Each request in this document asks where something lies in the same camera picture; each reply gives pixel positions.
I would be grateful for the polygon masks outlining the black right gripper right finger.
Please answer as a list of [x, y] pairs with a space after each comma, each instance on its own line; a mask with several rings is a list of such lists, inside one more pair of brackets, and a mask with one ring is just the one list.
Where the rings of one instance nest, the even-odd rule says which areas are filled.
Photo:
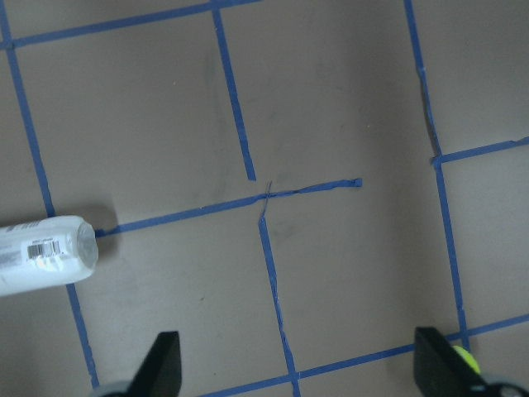
[[527, 396], [513, 383], [486, 381], [434, 327], [414, 331], [413, 379], [423, 396]]

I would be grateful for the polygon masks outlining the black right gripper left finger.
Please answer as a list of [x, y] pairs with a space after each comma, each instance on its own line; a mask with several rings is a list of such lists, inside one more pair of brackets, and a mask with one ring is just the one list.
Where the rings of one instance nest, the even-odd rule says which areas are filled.
[[181, 387], [179, 332], [160, 332], [132, 379], [99, 386], [97, 396], [179, 396]]

